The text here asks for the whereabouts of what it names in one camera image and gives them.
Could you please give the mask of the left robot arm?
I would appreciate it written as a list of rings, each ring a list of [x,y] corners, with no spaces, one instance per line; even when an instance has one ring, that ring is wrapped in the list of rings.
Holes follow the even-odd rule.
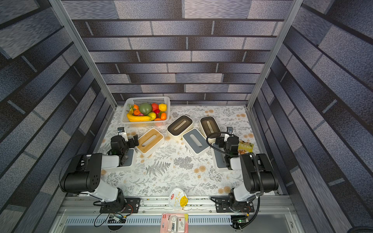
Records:
[[[126,198],[122,189],[110,185],[101,178],[107,172],[125,172],[135,168],[139,145],[138,136],[127,139],[124,133],[111,138],[111,150],[107,155],[94,153],[79,154],[68,160],[69,166],[61,176],[59,185],[63,192],[87,194],[97,201],[101,214],[137,213],[140,198]]]

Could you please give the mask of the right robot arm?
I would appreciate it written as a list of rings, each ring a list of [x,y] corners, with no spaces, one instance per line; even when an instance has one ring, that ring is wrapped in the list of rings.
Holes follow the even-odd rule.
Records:
[[[253,201],[264,193],[276,191],[278,179],[264,153],[239,152],[240,140],[235,135],[217,137],[212,144],[216,170],[242,173],[242,183],[230,189],[225,198],[212,198],[218,213],[252,213]]]

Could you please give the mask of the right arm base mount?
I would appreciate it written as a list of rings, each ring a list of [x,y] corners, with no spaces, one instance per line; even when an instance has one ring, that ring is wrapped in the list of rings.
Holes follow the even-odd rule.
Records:
[[[229,196],[211,197],[217,213],[253,213],[253,202],[237,202]]]

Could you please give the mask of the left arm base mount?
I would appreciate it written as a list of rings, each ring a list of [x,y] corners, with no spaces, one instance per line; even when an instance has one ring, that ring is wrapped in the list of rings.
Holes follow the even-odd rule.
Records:
[[[137,214],[140,207],[141,198],[128,198],[117,200],[111,203],[102,203],[100,208],[101,214]]]

